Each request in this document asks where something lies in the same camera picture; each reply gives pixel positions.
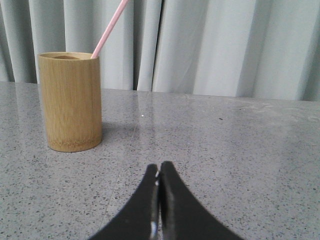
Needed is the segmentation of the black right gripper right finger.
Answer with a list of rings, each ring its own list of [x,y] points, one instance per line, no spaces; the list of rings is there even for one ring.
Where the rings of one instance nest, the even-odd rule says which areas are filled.
[[[165,240],[240,240],[212,216],[190,192],[174,164],[160,168],[160,208]]]

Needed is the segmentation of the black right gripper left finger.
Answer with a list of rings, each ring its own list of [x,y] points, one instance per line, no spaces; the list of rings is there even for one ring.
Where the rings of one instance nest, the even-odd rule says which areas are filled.
[[[156,240],[159,227],[159,171],[149,164],[137,189],[117,215],[91,240]]]

